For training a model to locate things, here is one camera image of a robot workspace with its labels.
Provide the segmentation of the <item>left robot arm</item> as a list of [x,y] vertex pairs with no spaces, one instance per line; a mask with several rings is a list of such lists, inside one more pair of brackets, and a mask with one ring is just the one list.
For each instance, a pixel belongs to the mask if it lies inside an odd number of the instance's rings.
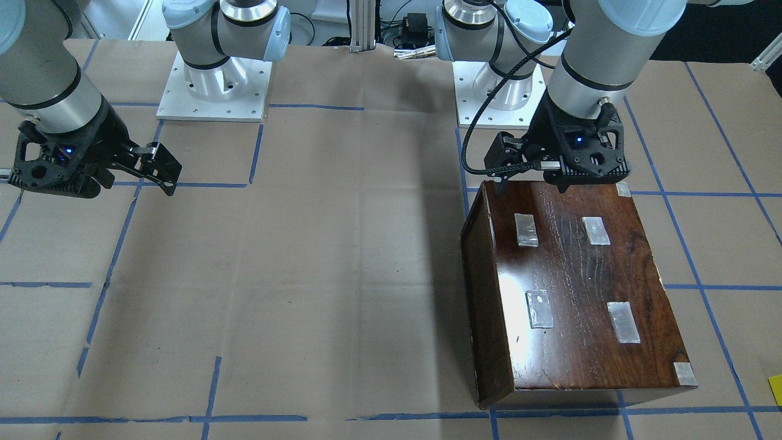
[[530,126],[522,137],[499,133],[485,167],[461,165],[494,180],[502,193],[511,177],[539,170],[546,183],[607,185],[631,173],[616,105],[659,42],[679,19],[684,1],[564,1],[574,26],[553,36],[550,12],[536,1],[444,1],[437,8],[436,51],[444,61],[486,62],[491,83],[480,89],[477,117],[511,81],[528,81],[539,55],[564,42]]

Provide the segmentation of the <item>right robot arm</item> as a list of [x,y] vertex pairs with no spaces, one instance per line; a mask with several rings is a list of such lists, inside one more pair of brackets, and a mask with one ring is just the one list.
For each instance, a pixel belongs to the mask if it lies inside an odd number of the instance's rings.
[[[7,181],[62,197],[94,198],[114,170],[172,196],[181,164],[162,143],[131,140],[64,47],[84,1],[2,2],[2,98],[23,116]],[[290,11],[276,1],[165,1],[162,14],[184,62],[187,86],[204,100],[234,97],[248,81],[240,59],[281,61]]]

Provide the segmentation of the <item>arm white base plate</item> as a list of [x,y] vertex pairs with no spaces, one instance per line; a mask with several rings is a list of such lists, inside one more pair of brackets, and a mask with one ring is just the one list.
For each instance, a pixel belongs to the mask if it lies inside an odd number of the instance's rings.
[[[500,80],[486,62],[453,62],[459,127],[469,127],[481,104]],[[497,92],[478,120],[477,128],[527,129],[545,89],[542,68],[535,65],[530,77],[508,81]]]
[[231,57],[201,70],[176,55],[156,116],[193,122],[262,122],[273,62]]

